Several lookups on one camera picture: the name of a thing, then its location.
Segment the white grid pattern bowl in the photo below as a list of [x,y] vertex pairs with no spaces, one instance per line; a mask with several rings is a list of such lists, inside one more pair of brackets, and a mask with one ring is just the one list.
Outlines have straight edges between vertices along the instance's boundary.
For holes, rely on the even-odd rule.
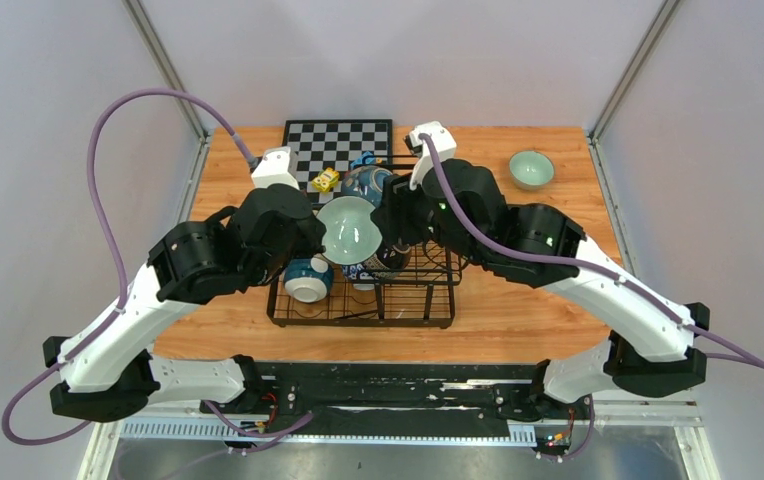
[[360,197],[335,198],[321,207],[316,218],[325,226],[323,257],[335,264],[353,265],[372,257],[382,235],[372,221],[374,205]]

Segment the pale green celadon bowl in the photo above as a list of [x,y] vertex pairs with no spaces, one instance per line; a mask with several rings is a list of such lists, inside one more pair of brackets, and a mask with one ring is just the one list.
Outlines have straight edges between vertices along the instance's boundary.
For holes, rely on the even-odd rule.
[[522,190],[541,189],[555,176],[553,162],[534,150],[515,153],[509,160],[509,171],[514,184]]

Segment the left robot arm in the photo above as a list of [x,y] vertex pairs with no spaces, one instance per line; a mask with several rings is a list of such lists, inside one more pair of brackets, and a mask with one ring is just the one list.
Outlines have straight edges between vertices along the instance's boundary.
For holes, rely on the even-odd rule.
[[268,391],[251,357],[172,360],[148,348],[213,299],[268,286],[292,260],[323,252],[324,234],[307,196],[283,184],[255,188],[238,207],[176,225],[149,251],[125,306],[107,308],[109,326],[98,318],[76,336],[44,342],[46,363],[61,366],[50,391],[53,413],[106,423],[148,405],[191,400],[256,411]]

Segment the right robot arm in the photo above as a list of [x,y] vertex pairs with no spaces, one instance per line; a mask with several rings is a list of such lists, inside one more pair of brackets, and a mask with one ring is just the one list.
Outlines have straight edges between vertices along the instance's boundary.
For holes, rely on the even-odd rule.
[[610,329],[583,353],[538,364],[528,392],[535,413],[554,417],[604,390],[663,398],[705,382],[708,359],[695,348],[692,330],[709,326],[704,304],[672,303],[638,285],[560,210],[507,203],[489,169],[455,158],[442,168],[475,229],[457,218],[434,171],[416,188],[410,176],[391,175],[371,215],[386,243],[432,240],[497,277],[556,294]]

